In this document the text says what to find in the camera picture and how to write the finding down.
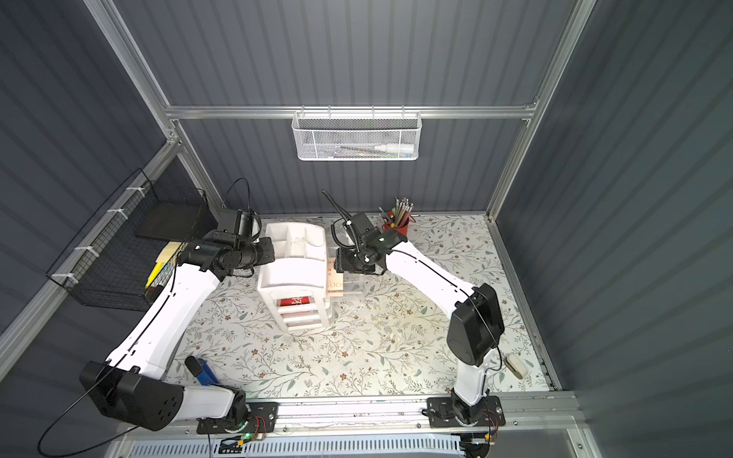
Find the clear plastic drawer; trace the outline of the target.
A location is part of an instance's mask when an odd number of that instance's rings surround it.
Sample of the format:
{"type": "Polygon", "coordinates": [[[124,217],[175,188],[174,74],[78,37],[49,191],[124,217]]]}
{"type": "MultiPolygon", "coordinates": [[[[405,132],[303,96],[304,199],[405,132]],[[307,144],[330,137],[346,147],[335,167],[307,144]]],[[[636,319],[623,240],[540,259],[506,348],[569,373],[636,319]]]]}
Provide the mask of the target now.
{"type": "MultiPolygon", "coordinates": [[[[328,256],[329,258],[336,258],[335,254],[330,254],[328,256]]],[[[328,299],[330,300],[362,300],[365,297],[365,281],[364,277],[353,274],[353,273],[343,273],[344,274],[344,280],[345,280],[345,292],[342,297],[330,297],[328,293],[326,295],[328,296],[328,299]]]]}

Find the white plastic drawer organizer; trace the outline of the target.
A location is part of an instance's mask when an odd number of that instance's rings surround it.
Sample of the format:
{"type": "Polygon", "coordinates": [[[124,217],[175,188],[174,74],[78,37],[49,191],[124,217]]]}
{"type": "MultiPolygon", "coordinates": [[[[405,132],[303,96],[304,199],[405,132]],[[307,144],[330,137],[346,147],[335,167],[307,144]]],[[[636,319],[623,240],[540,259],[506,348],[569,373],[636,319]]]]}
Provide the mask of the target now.
{"type": "Polygon", "coordinates": [[[323,227],[269,223],[275,261],[261,267],[257,291],[286,333],[326,328],[333,308],[328,299],[328,248],[323,227]]]}

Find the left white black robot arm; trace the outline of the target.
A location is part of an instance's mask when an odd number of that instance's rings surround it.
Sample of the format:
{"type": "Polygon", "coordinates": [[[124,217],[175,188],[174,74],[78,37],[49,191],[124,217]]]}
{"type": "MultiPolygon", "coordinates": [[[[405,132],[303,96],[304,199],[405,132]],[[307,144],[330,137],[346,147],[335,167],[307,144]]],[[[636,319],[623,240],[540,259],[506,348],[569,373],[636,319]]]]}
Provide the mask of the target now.
{"type": "Polygon", "coordinates": [[[173,273],[158,299],[128,337],[102,363],[89,362],[79,381],[105,417],[160,431],[184,420],[213,420],[225,429],[244,426],[250,411],[240,389],[162,380],[183,333],[211,293],[238,269],[273,263],[269,237],[243,240],[213,231],[177,253],[173,273]]]}

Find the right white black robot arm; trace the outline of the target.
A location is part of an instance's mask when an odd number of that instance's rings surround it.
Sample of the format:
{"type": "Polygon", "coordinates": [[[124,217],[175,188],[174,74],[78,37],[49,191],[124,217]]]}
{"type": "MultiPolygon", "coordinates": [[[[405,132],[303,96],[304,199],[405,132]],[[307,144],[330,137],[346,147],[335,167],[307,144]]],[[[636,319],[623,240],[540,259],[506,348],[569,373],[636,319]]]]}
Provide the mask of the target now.
{"type": "Polygon", "coordinates": [[[408,282],[450,319],[446,342],[457,358],[452,397],[457,408],[477,408],[488,389],[492,354],[499,351],[505,331],[500,301],[488,284],[474,286],[450,274],[418,250],[406,236],[376,227],[359,229],[354,221],[343,227],[350,242],[338,245],[336,270],[374,275],[377,269],[408,282]]]}

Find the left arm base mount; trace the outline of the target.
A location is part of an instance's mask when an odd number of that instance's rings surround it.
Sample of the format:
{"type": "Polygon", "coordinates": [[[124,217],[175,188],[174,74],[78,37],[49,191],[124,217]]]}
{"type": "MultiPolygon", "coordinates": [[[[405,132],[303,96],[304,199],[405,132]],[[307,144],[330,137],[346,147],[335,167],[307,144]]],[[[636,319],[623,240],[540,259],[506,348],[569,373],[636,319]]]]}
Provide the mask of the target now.
{"type": "Polygon", "coordinates": [[[229,415],[221,419],[200,420],[197,433],[206,434],[269,434],[274,431],[280,404],[275,402],[248,403],[244,415],[229,415]]]}

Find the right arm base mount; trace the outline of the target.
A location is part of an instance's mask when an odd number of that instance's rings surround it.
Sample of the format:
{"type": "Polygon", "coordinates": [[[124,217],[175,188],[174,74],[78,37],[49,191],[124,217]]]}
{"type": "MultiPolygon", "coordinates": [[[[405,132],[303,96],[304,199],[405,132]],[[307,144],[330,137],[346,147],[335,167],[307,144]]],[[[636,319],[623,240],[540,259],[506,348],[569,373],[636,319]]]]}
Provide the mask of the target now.
{"type": "Polygon", "coordinates": [[[484,396],[478,405],[472,406],[461,420],[456,413],[454,401],[457,397],[431,397],[421,409],[421,414],[428,418],[433,429],[450,429],[451,427],[483,427],[495,431],[506,425],[504,410],[496,396],[484,396]]]}

